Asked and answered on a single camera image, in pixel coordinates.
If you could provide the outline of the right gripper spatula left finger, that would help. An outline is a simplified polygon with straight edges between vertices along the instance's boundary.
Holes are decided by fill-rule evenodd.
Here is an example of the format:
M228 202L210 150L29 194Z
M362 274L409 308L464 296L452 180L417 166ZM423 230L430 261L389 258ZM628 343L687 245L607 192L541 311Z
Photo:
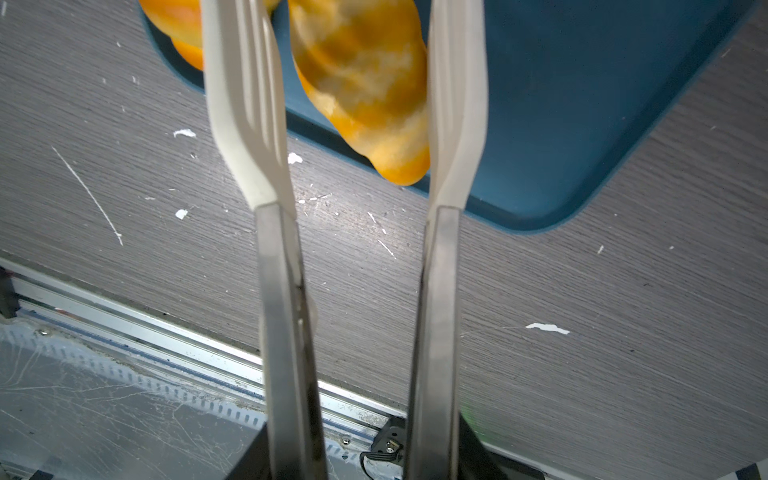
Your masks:
M325 479L313 314L274 30L261 1L204 1L201 17L211 131L256 224L269 470L274 479Z

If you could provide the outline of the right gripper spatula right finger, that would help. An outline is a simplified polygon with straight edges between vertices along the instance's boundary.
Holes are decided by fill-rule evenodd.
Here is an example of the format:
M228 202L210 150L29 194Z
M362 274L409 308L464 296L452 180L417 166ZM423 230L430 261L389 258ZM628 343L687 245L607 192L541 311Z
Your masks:
M458 476L460 223L487 137L485 27L481 1L431 5L431 171L407 418L407 479Z

